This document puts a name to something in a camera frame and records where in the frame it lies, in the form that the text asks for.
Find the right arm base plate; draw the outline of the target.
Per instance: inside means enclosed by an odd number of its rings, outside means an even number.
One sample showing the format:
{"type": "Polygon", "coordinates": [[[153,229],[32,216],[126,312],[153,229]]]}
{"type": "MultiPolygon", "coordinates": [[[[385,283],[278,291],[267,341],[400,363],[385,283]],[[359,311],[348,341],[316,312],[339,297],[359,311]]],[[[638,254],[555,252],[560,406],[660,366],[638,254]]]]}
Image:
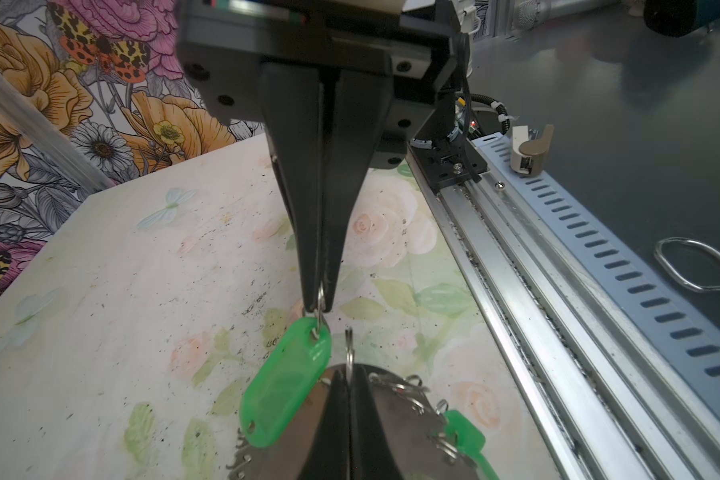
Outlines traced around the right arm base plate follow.
{"type": "Polygon", "coordinates": [[[479,182],[488,171],[486,161],[456,119],[453,90],[438,95],[434,112],[409,145],[412,162],[435,193],[468,180],[479,182]]]}

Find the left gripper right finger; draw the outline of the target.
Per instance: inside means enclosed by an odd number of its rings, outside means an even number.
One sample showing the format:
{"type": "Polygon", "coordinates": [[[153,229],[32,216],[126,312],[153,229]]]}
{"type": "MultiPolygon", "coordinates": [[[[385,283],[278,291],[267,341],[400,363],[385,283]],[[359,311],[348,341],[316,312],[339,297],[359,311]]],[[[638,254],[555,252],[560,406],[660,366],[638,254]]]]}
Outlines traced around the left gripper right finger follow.
{"type": "Polygon", "coordinates": [[[352,381],[349,401],[349,478],[402,479],[367,380],[352,381]]]}

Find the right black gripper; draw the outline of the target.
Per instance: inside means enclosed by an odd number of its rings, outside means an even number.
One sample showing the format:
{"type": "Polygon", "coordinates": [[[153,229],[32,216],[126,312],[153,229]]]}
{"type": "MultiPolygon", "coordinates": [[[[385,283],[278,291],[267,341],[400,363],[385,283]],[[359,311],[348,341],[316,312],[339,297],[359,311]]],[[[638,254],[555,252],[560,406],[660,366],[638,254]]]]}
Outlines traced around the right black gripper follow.
{"type": "Polygon", "coordinates": [[[389,168],[405,156],[457,69],[453,3],[180,1],[176,19],[176,56],[210,114],[266,126],[304,308],[316,309],[321,283],[331,310],[370,164],[389,168]],[[339,74],[328,92],[322,160],[317,70],[339,74]]]}

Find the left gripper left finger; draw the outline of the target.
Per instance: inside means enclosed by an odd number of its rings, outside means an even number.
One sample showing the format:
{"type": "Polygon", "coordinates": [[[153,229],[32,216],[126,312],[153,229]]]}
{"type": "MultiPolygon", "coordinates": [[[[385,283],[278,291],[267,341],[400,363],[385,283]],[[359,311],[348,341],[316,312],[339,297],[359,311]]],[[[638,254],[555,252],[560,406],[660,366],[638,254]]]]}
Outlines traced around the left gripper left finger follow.
{"type": "Polygon", "coordinates": [[[307,459],[298,479],[345,480],[350,466],[350,407],[345,368],[330,377],[324,403],[307,459]]]}

